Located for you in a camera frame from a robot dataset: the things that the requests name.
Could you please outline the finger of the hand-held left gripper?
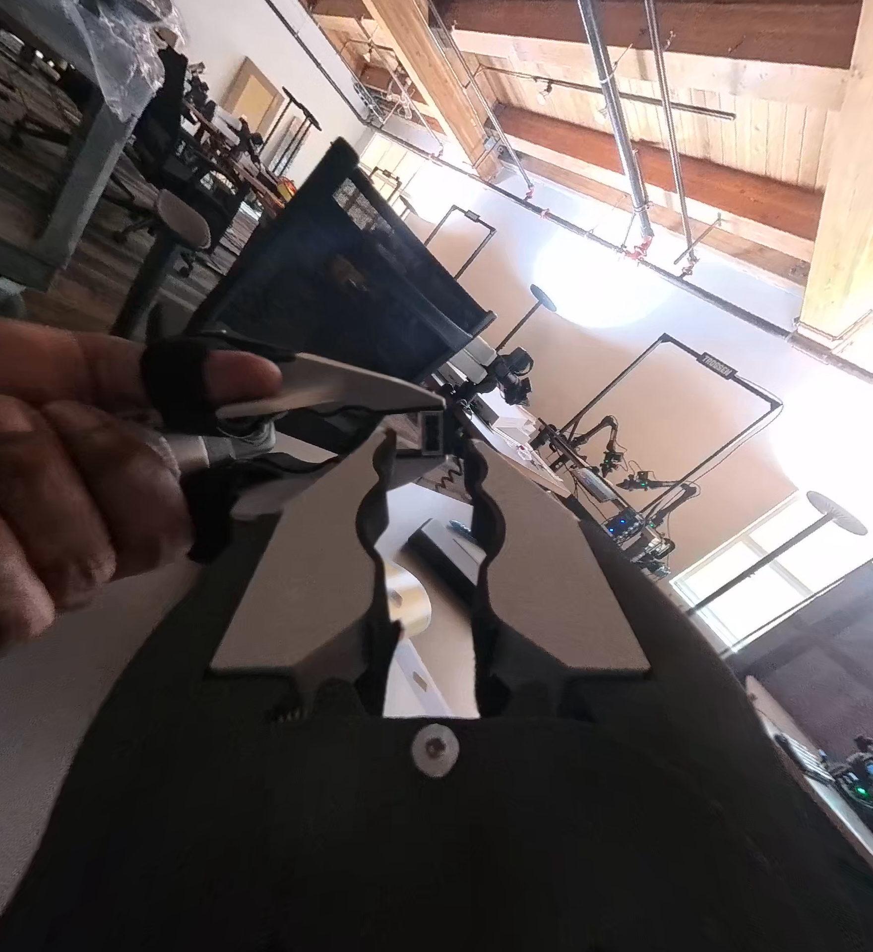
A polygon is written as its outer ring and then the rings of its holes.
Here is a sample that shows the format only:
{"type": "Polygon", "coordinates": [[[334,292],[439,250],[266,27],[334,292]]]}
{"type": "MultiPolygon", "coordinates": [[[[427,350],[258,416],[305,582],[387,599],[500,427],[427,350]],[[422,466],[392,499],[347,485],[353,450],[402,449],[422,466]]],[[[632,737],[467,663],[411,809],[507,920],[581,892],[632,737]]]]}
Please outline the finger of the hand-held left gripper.
{"type": "Polygon", "coordinates": [[[335,466],[336,461],[299,468],[292,468],[290,462],[256,461],[240,478],[230,516],[235,521],[253,521],[278,514],[335,466]]]}
{"type": "Polygon", "coordinates": [[[216,419],[232,421],[300,410],[358,409],[391,415],[445,409],[443,398],[426,388],[309,353],[297,353],[279,368],[282,383],[276,397],[222,407],[216,411],[216,419]]]}

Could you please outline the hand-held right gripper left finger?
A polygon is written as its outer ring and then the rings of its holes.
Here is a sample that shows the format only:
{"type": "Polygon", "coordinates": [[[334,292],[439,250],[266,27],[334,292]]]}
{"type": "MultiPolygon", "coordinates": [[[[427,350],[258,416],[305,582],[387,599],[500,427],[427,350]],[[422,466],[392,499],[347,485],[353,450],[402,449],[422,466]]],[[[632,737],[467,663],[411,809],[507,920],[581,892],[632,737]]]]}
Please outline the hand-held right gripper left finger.
{"type": "Polygon", "coordinates": [[[398,630],[375,545],[388,528],[395,450],[394,431],[376,430],[283,504],[211,674],[283,678],[304,708],[343,681],[383,714],[398,630]]]}

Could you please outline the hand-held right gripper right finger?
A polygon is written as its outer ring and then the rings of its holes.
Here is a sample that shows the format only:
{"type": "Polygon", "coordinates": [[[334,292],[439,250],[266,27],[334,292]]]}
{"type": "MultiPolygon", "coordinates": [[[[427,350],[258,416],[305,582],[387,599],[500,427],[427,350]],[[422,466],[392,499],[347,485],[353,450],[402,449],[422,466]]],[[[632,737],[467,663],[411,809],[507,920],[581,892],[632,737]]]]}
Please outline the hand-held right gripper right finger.
{"type": "Polygon", "coordinates": [[[650,662],[580,522],[486,443],[466,449],[471,532],[482,551],[472,600],[480,716],[520,694],[560,713],[572,692],[646,678],[650,662]]]}

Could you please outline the brown desk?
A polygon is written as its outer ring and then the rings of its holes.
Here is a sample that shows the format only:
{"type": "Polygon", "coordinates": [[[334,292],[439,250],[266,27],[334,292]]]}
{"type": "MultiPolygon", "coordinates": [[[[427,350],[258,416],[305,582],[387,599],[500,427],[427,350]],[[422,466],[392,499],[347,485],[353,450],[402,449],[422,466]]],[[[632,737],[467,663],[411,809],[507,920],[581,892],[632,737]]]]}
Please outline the brown desk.
{"type": "MultiPolygon", "coordinates": [[[[388,718],[478,715],[471,623],[465,607],[409,540],[430,519],[469,527],[472,506],[436,492],[435,470],[422,484],[388,494],[390,524],[377,543],[383,557],[413,574],[428,593],[429,627],[397,649],[384,714],[388,718]]],[[[182,558],[101,589],[86,608],[60,618],[43,638],[0,657],[0,912],[29,863],[75,751],[121,672],[157,625],[191,596],[223,606],[222,583],[182,558]]]]}

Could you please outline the person's left hand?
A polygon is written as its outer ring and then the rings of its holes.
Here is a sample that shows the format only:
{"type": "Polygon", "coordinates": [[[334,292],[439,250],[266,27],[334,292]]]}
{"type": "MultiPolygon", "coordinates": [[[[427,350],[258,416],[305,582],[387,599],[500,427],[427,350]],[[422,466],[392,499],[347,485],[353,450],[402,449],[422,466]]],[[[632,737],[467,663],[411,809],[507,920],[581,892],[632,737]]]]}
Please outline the person's left hand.
{"type": "Polygon", "coordinates": [[[144,350],[0,318],[0,653],[192,546],[176,462],[129,419],[144,350]]]}

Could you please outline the black mesh office chair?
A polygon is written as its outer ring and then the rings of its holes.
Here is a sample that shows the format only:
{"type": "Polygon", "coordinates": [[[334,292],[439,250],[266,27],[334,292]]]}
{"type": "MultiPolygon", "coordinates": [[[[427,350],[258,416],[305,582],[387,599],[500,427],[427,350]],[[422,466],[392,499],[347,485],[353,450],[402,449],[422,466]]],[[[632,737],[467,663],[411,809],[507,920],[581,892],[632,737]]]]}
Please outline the black mesh office chair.
{"type": "Polygon", "coordinates": [[[421,384],[495,319],[337,138],[183,335],[270,358],[309,353],[421,384]]]}

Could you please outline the toy instruction booklet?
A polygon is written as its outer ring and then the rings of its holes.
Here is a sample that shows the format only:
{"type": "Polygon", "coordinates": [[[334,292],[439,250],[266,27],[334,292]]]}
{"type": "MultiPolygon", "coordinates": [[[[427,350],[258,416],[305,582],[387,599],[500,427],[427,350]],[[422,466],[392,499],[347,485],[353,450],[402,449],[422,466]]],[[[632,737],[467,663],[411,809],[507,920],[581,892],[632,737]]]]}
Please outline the toy instruction booklet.
{"type": "Polygon", "coordinates": [[[388,612],[398,632],[386,679],[383,716],[451,717],[453,712],[413,641],[432,620],[430,598],[419,579],[406,568],[385,560],[384,569],[388,612]]]}

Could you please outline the black power bank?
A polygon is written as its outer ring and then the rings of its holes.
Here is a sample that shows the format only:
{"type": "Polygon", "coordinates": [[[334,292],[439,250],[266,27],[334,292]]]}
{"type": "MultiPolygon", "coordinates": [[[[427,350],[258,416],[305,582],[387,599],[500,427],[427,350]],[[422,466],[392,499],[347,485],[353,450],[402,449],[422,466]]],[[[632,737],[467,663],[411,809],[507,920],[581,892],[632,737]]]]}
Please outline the black power bank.
{"type": "Polygon", "coordinates": [[[404,547],[427,565],[460,601],[471,604],[486,554],[477,540],[472,543],[448,530],[450,521],[428,519],[409,536],[404,547]]]}

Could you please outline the bright window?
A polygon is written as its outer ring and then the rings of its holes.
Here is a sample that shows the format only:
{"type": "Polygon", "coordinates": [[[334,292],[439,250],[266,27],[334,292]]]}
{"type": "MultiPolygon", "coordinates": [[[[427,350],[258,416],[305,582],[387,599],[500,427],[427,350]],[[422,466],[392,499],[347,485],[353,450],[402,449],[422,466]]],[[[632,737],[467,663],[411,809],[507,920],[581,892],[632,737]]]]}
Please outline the bright window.
{"type": "MultiPolygon", "coordinates": [[[[819,517],[799,492],[675,576],[671,589],[688,609],[819,517]]],[[[873,566],[873,513],[847,508],[868,530],[858,537],[828,525],[695,616],[720,650],[740,648],[832,589],[862,565],[873,566]]]]}

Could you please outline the black floor lamp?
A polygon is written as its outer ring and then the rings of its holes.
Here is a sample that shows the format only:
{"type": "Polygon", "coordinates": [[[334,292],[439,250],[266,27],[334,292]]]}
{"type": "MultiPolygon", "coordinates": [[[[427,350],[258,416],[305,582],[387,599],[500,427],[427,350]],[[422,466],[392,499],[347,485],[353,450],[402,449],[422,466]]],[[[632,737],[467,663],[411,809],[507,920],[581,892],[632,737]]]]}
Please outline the black floor lamp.
{"type": "Polygon", "coordinates": [[[718,589],[715,589],[713,592],[708,594],[704,599],[689,607],[686,611],[687,616],[692,617],[702,611],[705,611],[705,609],[707,609],[714,602],[718,601],[744,582],[756,576],[768,565],[776,562],[780,556],[800,545],[802,541],[806,541],[812,535],[816,534],[818,531],[822,530],[828,525],[834,525],[848,532],[849,534],[858,537],[864,537],[868,534],[867,528],[864,524],[862,524],[859,518],[855,517],[844,507],[836,504],[829,497],[824,496],[817,491],[811,490],[807,492],[806,498],[811,508],[819,513],[819,517],[816,520],[814,520],[809,526],[800,530],[788,540],[784,541],[782,544],[776,546],[768,552],[765,552],[752,565],[748,566],[736,576],[730,578],[718,589]]]}
{"type": "Polygon", "coordinates": [[[507,345],[514,339],[514,336],[531,320],[531,318],[541,309],[546,309],[550,312],[556,312],[557,306],[555,305],[552,298],[539,286],[536,284],[531,284],[529,288],[535,303],[528,309],[524,316],[522,316],[510,329],[510,331],[502,338],[499,344],[496,347],[497,353],[501,354],[505,351],[507,345]]]}

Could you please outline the dark hanging panel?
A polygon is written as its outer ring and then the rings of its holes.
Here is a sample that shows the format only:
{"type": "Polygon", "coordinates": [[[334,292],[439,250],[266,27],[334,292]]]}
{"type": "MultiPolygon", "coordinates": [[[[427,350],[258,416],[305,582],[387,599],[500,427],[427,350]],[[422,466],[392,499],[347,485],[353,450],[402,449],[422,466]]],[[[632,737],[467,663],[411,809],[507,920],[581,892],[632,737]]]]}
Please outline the dark hanging panel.
{"type": "Polygon", "coordinates": [[[860,565],[724,658],[810,742],[837,758],[873,739],[873,563],[860,565]]]}

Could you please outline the plastic wrapped dark bundle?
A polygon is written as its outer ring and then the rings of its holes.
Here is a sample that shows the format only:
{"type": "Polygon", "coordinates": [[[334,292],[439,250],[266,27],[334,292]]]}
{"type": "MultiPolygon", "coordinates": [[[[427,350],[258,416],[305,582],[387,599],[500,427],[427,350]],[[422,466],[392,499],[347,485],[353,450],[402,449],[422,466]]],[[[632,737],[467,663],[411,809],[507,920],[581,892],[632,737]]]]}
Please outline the plastic wrapped dark bundle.
{"type": "Polygon", "coordinates": [[[164,82],[159,49],[184,30],[172,1],[68,2],[105,105],[121,122],[137,119],[164,82]]]}

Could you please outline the wooden background table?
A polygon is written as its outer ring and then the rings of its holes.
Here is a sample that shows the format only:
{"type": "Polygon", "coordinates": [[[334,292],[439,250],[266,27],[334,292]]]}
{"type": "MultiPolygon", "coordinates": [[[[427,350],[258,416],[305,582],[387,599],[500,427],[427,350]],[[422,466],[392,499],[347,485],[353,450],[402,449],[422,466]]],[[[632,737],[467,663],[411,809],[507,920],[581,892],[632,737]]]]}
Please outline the wooden background table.
{"type": "Polygon", "coordinates": [[[744,689],[761,724],[778,751],[782,762],[804,791],[819,806],[827,819],[873,872],[873,832],[862,821],[848,799],[831,781],[819,778],[816,770],[806,772],[795,756],[802,751],[809,753],[801,744],[805,735],[782,709],[779,703],[753,677],[747,677],[744,689]]]}

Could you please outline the silver ceiling pipe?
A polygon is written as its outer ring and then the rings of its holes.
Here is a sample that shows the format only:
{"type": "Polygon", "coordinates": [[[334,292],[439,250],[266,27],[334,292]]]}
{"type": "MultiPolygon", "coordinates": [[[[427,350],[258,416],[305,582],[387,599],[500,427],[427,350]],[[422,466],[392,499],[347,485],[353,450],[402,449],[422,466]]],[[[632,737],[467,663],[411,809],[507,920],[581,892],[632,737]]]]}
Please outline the silver ceiling pipe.
{"type": "Polygon", "coordinates": [[[657,87],[661,100],[661,109],[664,116],[665,135],[669,159],[671,164],[672,176],[678,197],[679,209],[681,213],[681,226],[685,239],[685,248],[675,264],[683,265],[681,268],[681,278],[687,279],[693,275],[697,264],[697,255],[695,253],[696,242],[693,238],[691,218],[688,209],[687,194],[685,192],[683,173],[681,166],[681,153],[678,145],[677,128],[674,119],[673,99],[670,93],[668,74],[664,58],[664,45],[660,35],[660,21],[656,1],[644,1],[646,26],[649,36],[649,42],[654,57],[657,87]]]}
{"type": "Polygon", "coordinates": [[[621,161],[622,173],[630,187],[633,216],[640,233],[639,243],[627,255],[636,261],[640,261],[646,257],[655,237],[649,214],[648,194],[629,134],[621,104],[621,94],[615,78],[615,68],[612,65],[599,23],[596,4],[594,1],[578,1],[576,4],[580,12],[587,43],[593,56],[599,88],[621,161]]]}

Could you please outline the black metal frame stand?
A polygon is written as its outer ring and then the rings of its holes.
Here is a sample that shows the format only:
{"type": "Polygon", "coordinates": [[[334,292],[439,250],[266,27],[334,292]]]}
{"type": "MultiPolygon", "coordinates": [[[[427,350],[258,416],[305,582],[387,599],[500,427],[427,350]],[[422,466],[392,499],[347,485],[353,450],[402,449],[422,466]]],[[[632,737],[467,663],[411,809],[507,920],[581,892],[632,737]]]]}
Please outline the black metal frame stand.
{"type": "Polygon", "coordinates": [[[431,244],[434,237],[443,228],[443,226],[447,224],[448,220],[455,212],[458,212],[465,219],[467,219],[471,224],[475,224],[481,227],[486,232],[485,236],[483,237],[481,242],[478,244],[477,248],[470,255],[471,258],[476,258],[482,252],[482,250],[486,247],[486,245],[489,244],[490,241],[492,241],[492,239],[496,236],[496,234],[498,233],[498,230],[495,227],[491,226],[488,222],[486,222],[477,212],[469,208],[461,208],[457,205],[452,205],[447,210],[447,212],[443,215],[442,219],[439,220],[435,224],[430,234],[424,240],[423,244],[424,246],[428,246],[429,244],[431,244]]]}
{"type": "Polygon", "coordinates": [[[738,372],[727,363],[724,363],[708,352],[695,351],[669,334],[662,334],[657,340],[653,341],[645,351],[642,351],[629,363],[621,373],[616,375],[606,387],[602,388],[596,397],[591,399],[566,422],[565,425],[555,427],[548,422],[542,422],[533,440],[532,447],[534,449],[540,449],[543,446],[549,447],[549,449],[556,454],[556,470],[565,469],[568,470],[571,475],[577,475],[582,472],[589,473],[599,484],[605,486],[605,490],[608,494],[606,502],[615,505],[622,513],[627,512],[630,506],[622,500],[621,490],[660,490],[661,494],[653,503],[644,506],[637,512],[637,516],[645,526],[658,528],[668,515],[692,499],[697,493],[696,483],[700,478],[713,469],[716,469],[725,459],[737,451],[740,446],[744,446],[754,436],[764,431],[769,424],[776,420],[783,411],[783,408],[784,404],[781,399],[768,393],[756,384],[740,377],[738,372]],[[752,396],[759,398],[767,405],[767,410],[729,442],[718,447],[714,453],[710,454],[679,480],[658,481],[646,472],[638,471],[635,474],[630,474],[621,484],[617,486],[612,485],[609,482],[608,476],[614,471],[620,470],[625,459],[624,451],[620,450],[618,445],[620,432],[618,420],[614,416],[608,415],[597,425],[584,433],[579,432],[578,428],[584,417],[586,417],[597,404],[606,398],[610,392],[615,390],[652,353],[664,346],[672,346],[684,354],[687,354],[692,358],[694,363],[699,364],[708,372],[715,374],[719,379],[740,387],[752,396]],[[609,431],[609,439],[606,444],[601,465],[593,467],[581,454],[580,449],[602,430],[609,431]]]}

